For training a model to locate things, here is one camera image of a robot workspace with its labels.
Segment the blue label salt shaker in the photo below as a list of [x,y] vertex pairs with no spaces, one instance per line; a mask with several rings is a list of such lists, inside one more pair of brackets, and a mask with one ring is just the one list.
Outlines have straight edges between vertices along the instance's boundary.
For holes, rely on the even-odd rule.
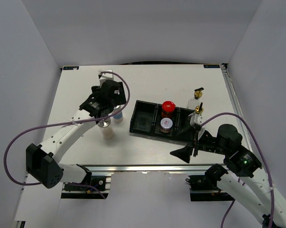
[[120,105],[114,107],[114,110],[113,110],[112,114],[114,114],[113,120],[114,120],[115,123],[120,123],[120,122],[123,121],[123,113],[121,111],[121,106]]

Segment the small red label jar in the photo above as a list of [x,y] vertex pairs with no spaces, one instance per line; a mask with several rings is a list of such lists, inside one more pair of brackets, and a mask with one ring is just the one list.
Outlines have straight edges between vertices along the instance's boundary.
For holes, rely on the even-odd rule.
[[163,118],[160,121],[160,131],[162,133],[169,133],[172,129],[173,121],[170,118]]

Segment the white granule shaker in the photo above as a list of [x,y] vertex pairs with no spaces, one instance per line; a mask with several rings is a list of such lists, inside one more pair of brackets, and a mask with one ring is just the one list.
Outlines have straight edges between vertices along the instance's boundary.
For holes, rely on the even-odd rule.
[[97,125],[100,128],[100,131],[105,139],[109,139],[114,136],[114,130],[111,126],[110,118],[100,120]]

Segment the clear glass oil bottle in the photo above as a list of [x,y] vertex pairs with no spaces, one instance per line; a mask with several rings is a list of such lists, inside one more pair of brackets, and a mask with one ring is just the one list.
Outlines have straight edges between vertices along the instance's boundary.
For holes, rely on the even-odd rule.
[[203,90],[203,87],[194,90],[194,96],[188,101],[186,109],[194,110],[197,106],[200,105],[200,99],[203,96]]

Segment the red lid sauce jar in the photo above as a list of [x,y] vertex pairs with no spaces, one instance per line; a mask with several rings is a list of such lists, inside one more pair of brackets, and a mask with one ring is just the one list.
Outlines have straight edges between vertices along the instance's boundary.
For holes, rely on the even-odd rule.
[[172,101],[164,101],[161,108],[162,118],[171,118],[175,111],[175,104]]

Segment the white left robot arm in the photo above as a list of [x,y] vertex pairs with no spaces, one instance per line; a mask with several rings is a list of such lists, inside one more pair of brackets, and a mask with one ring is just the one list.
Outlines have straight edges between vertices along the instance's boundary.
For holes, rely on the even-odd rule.
[[75,183],[85,190],[91,185],[92,173],[82,165],[62,164],[60,161],[70,147],[98,122],[113,113],[114,107],[127,104],[122,82],[106,80],[92,87],[92,94],[79,106],[71,124],[39,145],[26,149],[26,170],[46,188],[60,182]]

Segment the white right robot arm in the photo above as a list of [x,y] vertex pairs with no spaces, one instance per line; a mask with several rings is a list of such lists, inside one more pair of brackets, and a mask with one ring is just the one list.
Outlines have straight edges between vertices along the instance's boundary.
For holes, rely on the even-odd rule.
[[184,148],[170,154],[189,163],[198,150],[224,155],[223,165],[212,165],[198,180],[188,179],[193,190],[210,188],[228,193],[264,228],[286,228],[286,199],[269,183],[269,175],[255,154],[242,146],[242,135],[231,124],[218,128],[217,136],[205,131]]

